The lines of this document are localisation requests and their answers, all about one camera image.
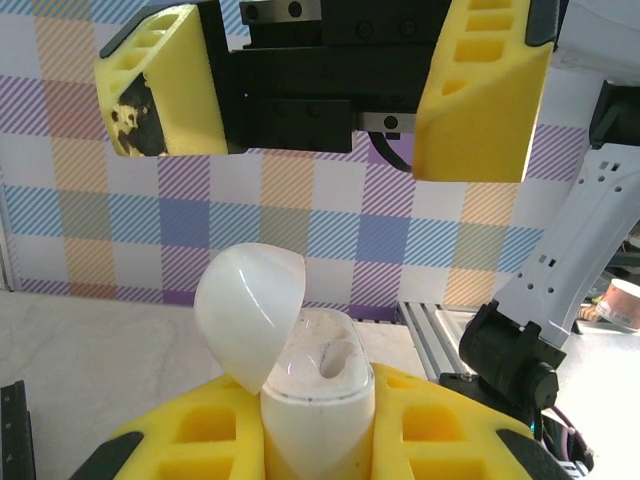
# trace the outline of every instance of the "cable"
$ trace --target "cable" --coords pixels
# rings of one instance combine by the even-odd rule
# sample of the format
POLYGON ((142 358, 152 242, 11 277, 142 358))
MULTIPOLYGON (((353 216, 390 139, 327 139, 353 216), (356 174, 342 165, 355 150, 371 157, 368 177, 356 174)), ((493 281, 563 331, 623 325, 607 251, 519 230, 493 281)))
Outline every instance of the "cable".
POLYGON ((389 165, 401 172, 411 173, 411 165, 405 162, 402 157, 391 148, 387 139, 384 138, 384 133, 369 132, 369 138, 371 139, 373 147, 389 165))
POLYGON ((562 433, 560 434, 560 450, 562 451, 563 460, 565 462, 570 462, 571 457, 569 457, 569 429, 562 429, 562 433))
POLYGON ((585 442, 584 438, 582 437, 578 429, 573 425, 573 423, 571 423, 571 420, 569 420, 569 418, 562 412, 562 410, 560 410, 556 406, 551 407, 551 410, 553 411, 553 413, 555 413, 558 416, 558 418, 560 418, 560 420, 562 420, 565 423, 567 427, 573 430, 573 432, 571 432, 571 436, 569 437, 569 442, 571 442, 571 439, 573 439, 573 442, 575 443, 571 445, 567 445, 567 453, 569 454, 569 457, 573 457, 573 454, 572 454, 573 448, 577 443, 578 447, 583 452, 583 455, 584 455, 583 463, 585 467, 587 467, 589 471, 593 470, 593 466, 594 466, 593 450, 591 450, 589 445, 587 445, 587 442, 585 442))

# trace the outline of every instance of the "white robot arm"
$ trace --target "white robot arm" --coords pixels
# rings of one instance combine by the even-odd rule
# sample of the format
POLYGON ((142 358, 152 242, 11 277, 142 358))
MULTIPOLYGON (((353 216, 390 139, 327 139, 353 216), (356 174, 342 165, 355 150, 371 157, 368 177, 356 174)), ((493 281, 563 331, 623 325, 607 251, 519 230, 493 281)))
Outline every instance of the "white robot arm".
POLYGON ((640 85, 640 2, 564 2, 562 29, 552 65, 595 72, 615 85, 640 85))
POLYGON ((498 311, 523 327, 540 325, 540 337, 562 347, 587 292, 639 217, 640 148, 589 150, 554 221, 495 294, 498 311))

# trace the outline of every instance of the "plaid backdrop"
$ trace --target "plaid backdrop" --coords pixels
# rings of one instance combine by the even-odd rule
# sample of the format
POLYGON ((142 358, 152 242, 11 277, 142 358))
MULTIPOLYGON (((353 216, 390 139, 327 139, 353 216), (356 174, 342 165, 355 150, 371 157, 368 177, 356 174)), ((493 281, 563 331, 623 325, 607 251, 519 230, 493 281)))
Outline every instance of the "plaid backdrop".
MULTIPOLYGON (((17 290, 191 304, 217 252, 265 242, 306 256, 307 305, 381 319, 398 299, 477 305, 532 250, 584 152, 588 109, 566 118, 567 105, 547 102, 521 186, 416 183, 364 135, 348 155, 119 158, 92 62, 145 3, 0 0, 2 208, 17 290)), ((237 1, 222 7, 241 43, 237 1)), ((394 143, 411 155, 410 136, 394 143)))

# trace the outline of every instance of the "white table surface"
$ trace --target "white table surface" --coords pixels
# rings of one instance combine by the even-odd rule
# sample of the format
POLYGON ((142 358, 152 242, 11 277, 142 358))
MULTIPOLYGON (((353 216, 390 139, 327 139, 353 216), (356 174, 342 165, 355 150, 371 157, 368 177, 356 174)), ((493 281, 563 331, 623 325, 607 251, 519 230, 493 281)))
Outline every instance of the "white table surface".
MULTIPOLYGON (((371 362, 426 378, 404 326, 358 323, 371 362)), ((0 292, 0 385, 24 380, 39 480, 222 373, 189 308, 0 292)))

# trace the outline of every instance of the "black bracket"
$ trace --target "black bracket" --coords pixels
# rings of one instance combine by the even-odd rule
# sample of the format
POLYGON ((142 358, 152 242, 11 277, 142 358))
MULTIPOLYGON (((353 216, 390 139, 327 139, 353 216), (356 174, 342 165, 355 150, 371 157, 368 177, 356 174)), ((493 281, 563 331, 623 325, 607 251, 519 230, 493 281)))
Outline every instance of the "black bracket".
POLYGON ((0 478, 35 480, 31 415, 22 380, 0 388, 0 478))
POLYGON ((460 358, 484 382, 482 395, 515 407, 527 420, 531 412, 554 405, 559 388, 555 369, 565 357, 539 337, 540 331, 535 323, 523 328, 502 315, 494 300, 478 310, 460 342, 460 358))
POLYGON ((69 480, 115 479, 143 438, 142 432, 128 432, 104 442, 69 480))

